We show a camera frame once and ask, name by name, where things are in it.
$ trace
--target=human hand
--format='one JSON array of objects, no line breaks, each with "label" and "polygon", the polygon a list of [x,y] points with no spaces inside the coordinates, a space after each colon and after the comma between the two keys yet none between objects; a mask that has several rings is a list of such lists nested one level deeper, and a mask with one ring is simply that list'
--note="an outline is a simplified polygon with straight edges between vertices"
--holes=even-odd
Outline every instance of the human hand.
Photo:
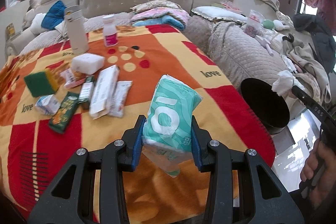
[{"label": "human hand", "polygon": [[317,155],[324,160],[325,171],[318,181],[317,186],[309,195],[311,204],[315,209],[321,205],[336,181],[336,154],[331,148],[318,139],[315,141],[314,148],[301,171],[300,178],[302,182],[313,178],[314,170],[316,170],[318,166]]}]

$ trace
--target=toothpaste box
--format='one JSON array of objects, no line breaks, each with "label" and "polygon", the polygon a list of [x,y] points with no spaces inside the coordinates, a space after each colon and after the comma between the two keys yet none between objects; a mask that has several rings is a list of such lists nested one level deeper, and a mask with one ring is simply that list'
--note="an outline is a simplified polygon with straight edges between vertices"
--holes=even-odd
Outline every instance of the toothpaste box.
[{"label": "toothpaste box", "polygon": [[108,67],[99,73],[89,109],[89,114],[93,119],[108,114],[118,75],[117,65]]},{"label": "toothpaste box", "polygon": [[54,95],[42,96],[35,104],[36,110],[43,115],[55,115],[59,107],[60,103]]},{"label": "toothpaste box", "polygon": [[82,85],[81,92],[78,97],[78,103],[83,109],[89,109],[93,91],[95,89],[95,77],[90,75],[86,77],[85,83]]}]

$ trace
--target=sofa armrest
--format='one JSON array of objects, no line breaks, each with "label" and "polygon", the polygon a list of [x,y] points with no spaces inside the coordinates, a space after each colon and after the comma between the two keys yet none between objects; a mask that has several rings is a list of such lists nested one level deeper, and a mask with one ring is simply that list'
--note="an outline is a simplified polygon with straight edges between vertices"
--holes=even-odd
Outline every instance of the sofa armrest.
[{"label": "sofa armrest", "polygon": [[30,28],[24,30],[18,37],[16,37],[13,41],[6,43],[5,45],[5,57],[6,60],[10,55],[19,55],[19,53],[23,50],[25,46],[28,45],[30,41],[32,41],[36,35],[34,35]]}]

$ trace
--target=orange checkered blanket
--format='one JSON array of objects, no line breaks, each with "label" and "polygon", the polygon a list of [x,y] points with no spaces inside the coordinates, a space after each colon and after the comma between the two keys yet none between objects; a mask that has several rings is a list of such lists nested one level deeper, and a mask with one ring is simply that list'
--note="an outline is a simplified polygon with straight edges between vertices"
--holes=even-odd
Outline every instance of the orange checkered blanket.
[{"label": "orange checkered blanket", "polygon": [[[99,30],[88,37],[89,52],[105,57],[103,69],[117,64],[119,80],[133,81],[123,118],[92,120],[79,107],[60,135],[48,127],[50,117],[35,110],[37,98],[31,96],[23,78],[46,67],[55,74],[68,67],[73,58],[69,42],[11,57],[0,72],[0,187],[25,217],[78,148],[104,148],[132,128],[140,114],[147,113],[164,74],[183,81],[203,97],[193,114],[213,139],[235,150],[255,148],[272,165],[275,149],[265,128],[221,70],[179,31],[168,25],[122,30],[118,45],[111,48],[104,46]],[[79,92],[80,87],[72,91]],[[66,93],[61,86],[56,97],[62,101]],[[204,211],[209,174],[199,173],[191,160],[180,164],[180,169],[171,178],[142,155],[136,171],[124,173],[131,223],[172,223]],[[95,185],[94,212],[99,218],[99,172]]]}]

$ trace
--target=blue gripper pad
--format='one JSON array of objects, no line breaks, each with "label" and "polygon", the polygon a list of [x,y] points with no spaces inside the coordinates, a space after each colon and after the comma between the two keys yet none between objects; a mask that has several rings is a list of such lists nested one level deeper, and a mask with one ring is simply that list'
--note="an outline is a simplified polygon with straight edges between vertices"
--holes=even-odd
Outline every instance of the blue gripper pad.
[{"label": "blue gripper pad", "polygon": [[191,127],[191,151],[193,153],[194,163],[198,170],[200,170],[202,167],[201,148],[193,127]]},{"label": "blue gripper pad", "polygon": [[133,147],[133,152],[132,152],[132,163],[131,163],[131,168],[132,172],[136,169],[136,167],[139,164],[140,161],[140,156],[141,156],[141,151],[142,151],[142,129],[143,125],[145,124],[146,119],[143,119],[138,131],[138,135],[136,137],[134,147]]}]

